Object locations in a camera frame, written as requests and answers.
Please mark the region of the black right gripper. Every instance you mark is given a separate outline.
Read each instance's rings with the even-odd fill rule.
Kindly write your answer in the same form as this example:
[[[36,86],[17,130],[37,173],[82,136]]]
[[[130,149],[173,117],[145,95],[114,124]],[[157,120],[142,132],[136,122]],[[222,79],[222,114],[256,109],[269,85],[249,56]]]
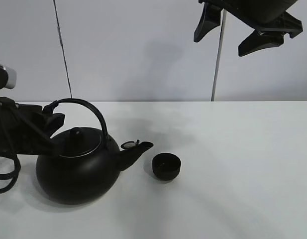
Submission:
[[[199,3],[205,4],[194,31],[194,42],[200,42],[220,26],[222,9],[255,29],[238,46],[239,57],[283,45],[285,33],[295,38],[303,32],[302,22],[287,12],[295,0],[200,0]]]

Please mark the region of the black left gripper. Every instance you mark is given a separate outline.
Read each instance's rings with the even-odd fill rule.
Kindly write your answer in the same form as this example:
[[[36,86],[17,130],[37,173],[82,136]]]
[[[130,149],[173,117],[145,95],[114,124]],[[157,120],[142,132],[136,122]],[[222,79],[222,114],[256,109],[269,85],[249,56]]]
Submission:
[[[54,156],[60,143],[51,136],[64,125],[65,115],[54,108],[16,103],[0,97],[0,151]]]

